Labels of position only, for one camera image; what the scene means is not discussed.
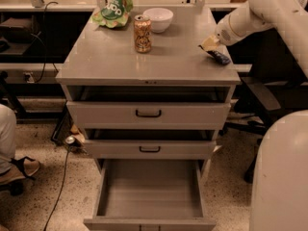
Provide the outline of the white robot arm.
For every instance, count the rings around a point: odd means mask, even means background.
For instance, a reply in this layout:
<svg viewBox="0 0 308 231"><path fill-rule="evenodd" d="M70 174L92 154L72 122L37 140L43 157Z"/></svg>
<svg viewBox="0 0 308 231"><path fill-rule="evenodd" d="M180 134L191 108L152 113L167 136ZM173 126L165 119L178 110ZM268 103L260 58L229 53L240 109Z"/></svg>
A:
<svg viewBox="0 0 308 231"><path fill-rule="evenodd" d="M308 71L307 0L247 0L200 44L206 51L273 28ZM263 136L253 176L249 231L308 231L308 112L279 118Z"/></svg>

